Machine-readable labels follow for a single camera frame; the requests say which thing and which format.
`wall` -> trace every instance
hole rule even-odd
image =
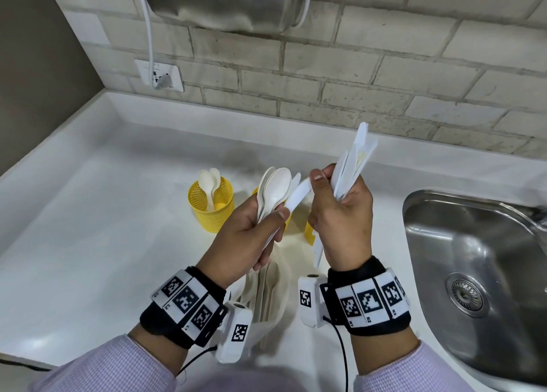
[[[547,159],[546,0],[315,0],[272,37],[154,16],[184,93],[140,82],[135,0],[57,2],[112,90]]]
[[[0,0],[0,175],[103,89],[55,0]]]

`yellow cup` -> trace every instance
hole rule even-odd
[[[197,182],[194,182],[188,189],[188,202],[203,229],[217,233],[234,211],[234,189],[229,181],[221,178],[221,185],[213,195],[215,210],[207,212],[207,196]]]
[[[306,241],[308,241],[308,244],[313,245],[315,242],[315,235],[312,234],[313,228],[311,228],[311,225],[309,222],[306,222],[306,229],[304,230],[304,236],[306,237]]]
[[[258,192],[258,188],[256,188],[256,189],[253,191],[253,193],[252,193],[251,195],[254,195],[254,194],[256,194],[257,192]],[[287,229],[287,227],[289,226],[289,223],[291,222],[291,216],[292,216],[292,215],[293,215],[293,214],[291,213],[291,215],[289,215],[289,218],[287,219],[287,222],[285,222],[285,229]]]

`person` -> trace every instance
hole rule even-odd
[[[372,257],[373,197],[361,177],[348,195],[338,202],[329,178],[334,165],[311,171],[315,193],[309,222],[318,231],[325,256],[333,272],[356,270]],[[280,241],[290,212],[278,207],[256,224],[258,203],[251,196],[224,223],[196,268],[216,285],[226,289],[249,269],[268,263],[273,241]],[[472,392],[473,389],[420,342],[410,327],[378,336],[351,335],[359,375],[359,392]],[[164,336],[149,333],[137,324],[128,335],[119,336],[56,368],[30,386],[36,392],[131,391],[173,392],[175,377],[188,350]],[[294,379],[271,372],[225,371],[208,379],[201,392],[256,392],[303,390]]]

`fingernail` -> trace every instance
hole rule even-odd
[[[286,221],[287,219],[289,219],[289,216],[291,215],[291,211],[287,208],[281,208],[281,209],[278,209],[276,211],[279,215],[281,215],[281,217],[283,218],[284,221]]]
[[[314,169],[310,172],[310,177],[313,180],[318,180],[318,179],[324,178],[325,174],[322,171],[320,171],[319,169]]]

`sink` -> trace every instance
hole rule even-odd
[[[429,327],[500,391],[547,391],[547,229],[536,211],[429,190],[403,206]]]

